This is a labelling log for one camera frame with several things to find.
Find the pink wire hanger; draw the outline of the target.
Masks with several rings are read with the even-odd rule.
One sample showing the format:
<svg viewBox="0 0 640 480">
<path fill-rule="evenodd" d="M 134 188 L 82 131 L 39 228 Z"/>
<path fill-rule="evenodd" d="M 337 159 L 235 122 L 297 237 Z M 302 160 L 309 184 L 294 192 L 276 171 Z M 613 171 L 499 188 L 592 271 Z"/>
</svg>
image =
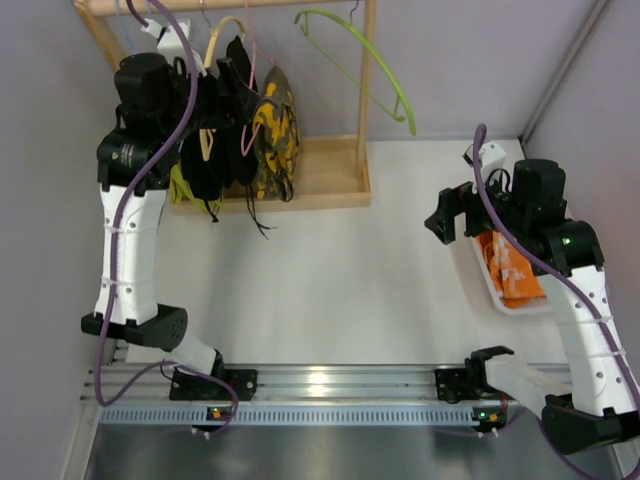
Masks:
<svg viewBox="0 0 640 480">
<path fill-rule="evenodd" d="M 248 22 L 248 32 L 249 32 L 249 37 L 250 37 L 250 41 L 251 41 L 251 63 L 250 63 L 250 76 L 249 76 L 249 88 L 253 89 L 253 87 L 256 85 L 256 66 L 257 66 L 257 60 L 259 57 L 267 60 L 271 65 L 276 65 L 277 64 L 277 60 L 272 57 L 267 55 L 266 53 L 262 52 L 257 44 L 257 37 L 256 37 L 256 33 L 255 33 L 255 27 L 254 27 L 254 23 L 252 20 L 252 16 L 251 16 L 251 12 L 250 12 L 250 5 L 249 5 L 249 1 L 245 0 L 244 1 L 244 12 L 245 12 L 245 16 L 246 16 L 246 20 Z M 245 136 L 247 134 L 247 128 L 252 126 L 252 122 L 249 122 L 249 124 L 247 126 L 245 126 L 242 130 L 242 134 L 241 134 L 241 141 L 240 141 L 240 151 L 242 153 L 243 156 L 247 156 L 249 154 L 249 152 L 251 151 L 251 148 L 253 146 L 253 143 L 255 142 L 255 139 L 257 137 L 258 131 L 255 130 L 252 133 L 251 138 L 249 139 L 248 142 L 245 141 Z"/>
</svg>

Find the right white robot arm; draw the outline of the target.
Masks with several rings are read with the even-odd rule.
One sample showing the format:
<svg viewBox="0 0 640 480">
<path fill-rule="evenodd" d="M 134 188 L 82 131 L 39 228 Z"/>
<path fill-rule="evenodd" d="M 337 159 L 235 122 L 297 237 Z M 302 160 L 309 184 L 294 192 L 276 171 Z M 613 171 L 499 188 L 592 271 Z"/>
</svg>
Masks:
<svg viewBox="0 0 640 480">
<path fill-rule="evenodd" d="M 607 303 L 604 256 L 593 227 L 571 218 L 566 174 L 557 162 L 518 161 L 509 187 L 474 173 L 442 190 L 427 229 L 445 245 L 465 217 L 473 238 L 497 232 L 531 263 L 552 309 L 569 365 L 565 385 L 520 361 L 506 346 L 473 351 L 464 361 L 478 394 L 504 393 L 535 414 L 564 455 L 635 440 L 639 385 L 624 360 Z"/>
</svg>

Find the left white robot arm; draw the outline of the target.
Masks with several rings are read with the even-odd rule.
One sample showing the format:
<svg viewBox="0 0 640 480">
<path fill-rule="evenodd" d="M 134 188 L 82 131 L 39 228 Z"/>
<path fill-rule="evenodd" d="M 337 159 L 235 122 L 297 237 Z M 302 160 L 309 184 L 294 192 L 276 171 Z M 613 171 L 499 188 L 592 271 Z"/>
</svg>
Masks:
<svg viewBox="0 0 640 480">
<path fill-rule="evenodd" d="M 165 353 L 184 372 L 213 374 L 221 354 L 187 331 L 188 314 L 156 299 L 155 254 L 170 173 L 179 145 L 201 129 L 227 129 L 247 119 L 256 95 L 228 57 L 218 74 L 194 60 L 160 53 L 124 58 L 114 75 L 116 124 L 97 148 L 103 208 L 103 267 L 98 299 L 81 330 L 103 341 Z"/>
</svg>

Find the camouflage trousers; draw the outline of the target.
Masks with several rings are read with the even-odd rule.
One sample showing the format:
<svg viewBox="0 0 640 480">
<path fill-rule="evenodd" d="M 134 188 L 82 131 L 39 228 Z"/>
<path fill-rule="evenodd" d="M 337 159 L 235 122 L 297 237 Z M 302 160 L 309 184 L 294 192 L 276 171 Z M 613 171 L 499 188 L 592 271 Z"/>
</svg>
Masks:
<svg viewBox="0 0 640 480">
<path fill-rule="evenodd" d="M 300 130 L 293 89 L 284 70 L 274 65 L 265 77 L 253 119 L 253 150 L 258 163 L 257 198 L 294 198 L 294 178 L 300 151 Z"/>
</svg>

